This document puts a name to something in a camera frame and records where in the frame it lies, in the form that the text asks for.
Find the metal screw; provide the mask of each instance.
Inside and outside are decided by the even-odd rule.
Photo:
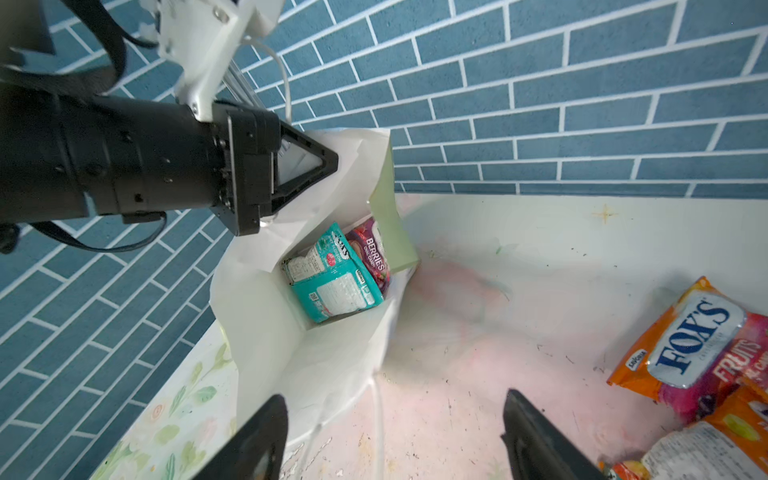
[[[230,20],[230,16],[219,7],[214,7],[214,17],[221,23],[227,23]]]

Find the blue tile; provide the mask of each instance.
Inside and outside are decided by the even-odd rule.
[[[373,46],[373,37],[365,19],[358,20],[340,30],[315,40],[315,46],[324,62],[346,57],[356,51]]]
[[[136,290],[141,288],[141,284],[154,275],[155,270],[170,257],[170,252],[160,245],[153,245],[136,263],[128,267],[123,275],[115,280],[101,295],[122,305],[128,297],[133,295]]]
[[[746,150],[768,147],[768,121],[739,121],[725,125],[715,150]]]
[[[414,145],[472,139],[472,130],[469,128],[468,120],[409,127],[408,133],[411,135],[411,141]]]
[[[526,111],[475,119],[477,138],[512,137],[558,131],[560,109]]]
[[[35,316],[40,320],[53,323],[56,326],[63,324],[75,313],[87,300],[93,297],[112,277],[122,270],[123,266],[109,257],[102,257],[88,267],[75,281],[62,290],[56,298],[40,310]]]
[[[511,141],[491,141],[479,144],[446,145],[445,158],[451,162],[513,160]]]
[[[451,184],[403,184],[409,194],[451,194]]]
[[[392,91],[389,90],[389,84],[386,81],[379,81],[374,84],[364,85],[339,93],[341,101],[347,110],[356,110],[358,108],[370,107],[371,105],[385,104],[395,100],[392,97]]]
[[[432,99],[437,118],[461,117],[509,109],[509,87],[480,88]]]
[[[328,0],[333,17],[337,22],[342,22],[349,17],[376,6],[378,0]]]
[[[168,88],[173,87],[182,72],[181,66],[172,61],[165,61],[147,73],[129,81],[125,87],[136,98],[154,100]]]
[[[13,412],[26,402],[27,398],[42,384],[43,380],[23,373],[14,375],[0,389],[0,422],[4,422],[13,415]]]
[[[166,212],[165,214],[168,217],[166,225],[171,225],[173,221],[176,219],[176,217],[179,216],[179,214],[177,214],[175,211]],[[134,227],[133,230],[128,232],[128,235],[123,237],[118,242],[118,246],[131,245],[138,241],[144,240],[145,238],[153,234],[154,231],[157,230],[159,226],[160,226],[160,222],[139,223],[136,225],[136,227]],[[143,252],[144,250],[146,250],[146,247],[138,250],[131,250],[128,252],[116,253],[115,255],[120,257],[122,260],[125,260],[126,262],[130,262],[139,253]]]
[[[317,52],[312,48],[312,44],[304,45],[286,53],[283,55],[283,60],[288,64],[291,73],[294,75],[320,66],[320,59],[317,58]]]
[[[6,426],[0,432],[0,435],[2,435],[2,442],[0,442],[0,465],[4,465],[33,433],[35,433],[35,429],[28,429],[18,425]]]
[[[501,8],[416,37],[419,54],[424,63],[452,57],[503,41],[504,17]]]
[[[16,457],[0,475],[2,480],[27,478],[66,438],[72,428],[80,421],[98,396],[87,392],[77,392],[67,405],[43,428],[24,451]]]
[[[63,329],[25,368],[35,372],[53,375],[91,335],[107,321],[114,308],[95,301]]]
[[[141,359],[152,365],[160,362],[163,355],[181,338],[184,330],[192,324],[196,317],[197,312],[189,306],[181,309],[168,326],[165,327],[165,330],[152,342],[147,351],[144,352],[144,355],[141,356]]]
[[[554,180],[558,176],[557,162],[536,164],[484,164],[484,180]]]
[[[6,331],[14,326],[59,285],[61,283],[58,280],[34,272],[0,300],[0,311],[3,312],[0,316],[0,329]]]
[[[176,285],[176,288],[168,293],[168,296],[165,297],[160,305],[150,313],[147,319],[155,325],[164,326],[176,313],[176,310],[187,302],[203,280],[204,277],[195,270],[189,272],[187,276]]]
[[[154,394],[160,391],[165,384],[165,381],[170,378],[176,371],[176,368],[184,360],[184,357],[192,350],[192,347],[183,343],[177,343],[173,350],[170,351],[165,360],[157,366],[152,375],[142,385],[134,400],[142,403],[149,403],[154,397]]]
[[[356,83],[352,65],[348,62],[316,71],[306,77],[296,78],[290,82],[291,98],[300,100],[310,95],[321,94],[324,91],[341,88]]]
[[[51,335],[51,330],[29,322],[13,332],[0,344],[0,380],[21,365]]]
[[[395,167],[395,180],[418,182],[422,180],[422,176],[418,167]]]
[[[641,180],[715,180],[768,178],[768,155],[722,157],[644,158],[637,171]]]
[[[181,247],[211,215],[213,214],[207,208],[193,208],[162,236],[163,242],[173,249]]]
[[[470,85],[551,70],[562,65],[562,35],[530,41],[464,60],[467,83]]]
[[[205,227],[203,227],[203,232],[215,240],[219,235],[221,235],[221,232],[225,231],[226,229],[227,228],[224,226],[224,224],[221,223],[221,220],[219,220],[218,217],[214,217],[210,222],[206,224]]]
[[[389,131],[389,141],[393,147],[402,147],[403,145],[409,145],[408,136],[404,128],[396,128]]]
[[[690,0],[685,7],[678,41],[760,27],[768,23],[768,4],[761,0]]]
[[[277,87],[272,87],[269,90],[260,91],[256,96],[259,98],[259,100],[261,100],[261,103],[263,103],[264,107],[266,108],[272,108],[285,103],[285,100],[283,100],[283,96],[280,94],[280,91],[277,89]]]
[[[65,477],[65,480],[89,478],[143,411],[144,409],[140,406],[130,403],[123,407],[118,416],[112,420],[112,423],[99,435],[92,447]]]
[[[12,255],[0,257],[0,290],[10,285],[19,275],[35,265],[57,245],[58,242],[37,230],[31,230],[24,235],[19,239]]]
[[[371,52],[352,61],[360,80],[380,77],[417,65],[416,53],[410,40]]]
[[[205,273],[213,272],[216,268],[216,265],[219,264],[221,256],[224,255],[224,252],[227,250],[227,247],[230,245],[231,241],[232,235],[224,235],[221,237],[219,241],[216,242],[214,247],[205,254],[205,257],[203,257],[200,262],[197,263],[197,268],[204,271]]]
[[[515,83],[515,106],[530,107],[736,77],[753,44],[754,38],[739,38],[654,57],[519,81]]]
[[[69,437],[61,448],[48,460],[45,467],[35,476],[35,480],[58,480],[62,472],[91,444],[91,439]]]
[[[370,15],[379,42],[448,18],[451,12],[443,0],[404,0]]]
[[[250,45],[241,45],[237,51],[235,51],[235,55],[233,55],[232,59],[240,69],[250,67],[259,61],[256,52],[253,51],[253,47]]]
[[[480,180],[477,165],[441,165],[422,167],[424,180]]]
[[[644,0],[525,0],[509,5],[512,38],[621,10]]]
[[[194,294],[190,303],[197,308],[205,308],[210,299],[210,279]]]
[[[344,110],[343,108],[341,108],[339,99],[336,97],[335,94],[327,95],[325,97],[315,98],[314,100],[310,100],[309,104],[310,104],[310,107],[312,107],[312,111],[315,112],[315,115],[317,115],[318,117],[322,117],[324,115],[337,114]]]
[[[43,423],[106,355],[104,350],[86,346],[16,418],[25,422]]]
[[[98,434],[112,416],[134,393],[142,380],[149,375],[150,369],[141,365],[131,365],[114,388],[101,400],[101,403],[80,424],[79,432]]]
[[[768,112],[768,81],[679,91],[659,97],[654,122]]]
[[[109,324],[96,335],[94,341],[101,345],[114,348],[144,315],[163,296],[163,290],[149,283],[136,297],[129,302]]]
[[[615,57],[667,44],[675,5],[636,13],[571,32],[568,64]]]
[[[458,63],[449,63],[392,79],[399,100],[462,87]]]
[[[440,147],[401,148],[392,151],[395,165],[441,164],[443,163]]]
[[[409,104],[393,105],[392,107],[377,108],[373,111],[380,127],[394,127],[402,124],[412,124],[417,121],[429,121],[432,112],[427,100],[413,101]]]
[[[269,84],[283,81],[280,68],[272,59],[267,60],[265,64],[249,70],[249,73],[259,87],[266,87]]]
[[[80,45],[80,42],[75,40],[66,30],[60,30],[51,34],[51,40],[53,41],[56,55],[25,51],[25,70],[52,73],[88,55],[88,52]]]
[[[125,230],[126,225],[119,215],[102,217],[96,224],[78,237],[78,240],[90,247],[106,247],[115,237]],[[69,278],[80,270],[96,253],[74,247],[65,247],[45,266],[63,277]]]
[[[333,26],[333,22],[328,15],[326,4],[315,2],[282,20],[266,38],[266,44],[275,51],[280,51],[330,26]]]
[[[194,325],[192,325],[192,328],[190,328],[184,335],[184,338],[189,342],[197,343],[215,319],[216,317],[214,316],[213,310],[211,310],[210,307],[206,308],[203,314],[200,315],[200,318],[198,318]]]
[[[691,196],[768,200],[768,184],[698,184]]]
[[[625,98],[565,108],[565,130],[642,125],[648,117],[650,97]]]
[[[526,139],[518,141],[518,157],[600,157],[704,151],[713,132],[714,125],[695,125],[693,127]]]
[[[157,330],[142,323],[134,330],[120,348],[112,353],[112,356],[99,367],[99,370],[86,382],[86,386],[92,389],[106,392],[112,383],[125,371],[126,368],[139,356],[141,350],[157,335]]]
[[[682,197],[688,184],[520,184],[521,195]]]
[[[515,184],[456,184],[457,194],[514,195]]]
[[[210,246],[210,242],[198,234],[179,251],[176,256],[165,266],[154,279],[163,286],[170,288],[181,278],[184,273],[197,262],[197,259],[203,254],[205,249]]]
[[[361,111],[356,114],[339,115],[338,117],[325,118],[323,120],[308,121],[302,124],[304,130],[324,130],[326,128],[373,128],[371,112]]]
[[[563,162],[560,178],[562,180],[629,180],[633,166],[634,160]]]

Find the orange candy bag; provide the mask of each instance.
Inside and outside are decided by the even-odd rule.
[[[617,480],[768,478],[768,396],[741,386],[713,415],[656,442],[642,461],[606,473]]]
[[[702,276],[659,317],[608,379],[671,406],[684,422],[712,413],[743,377],[768,386],[768,317]]]

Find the teal candy packet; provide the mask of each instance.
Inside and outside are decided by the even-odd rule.
[[[315,323],[384,301],[376,281],[336,222],[306,255],[284,260],[283,270]]]

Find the floral pattern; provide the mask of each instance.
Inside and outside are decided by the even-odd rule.
[[[192,478],[237,431],[237,367],[218,321],[91,480]]]

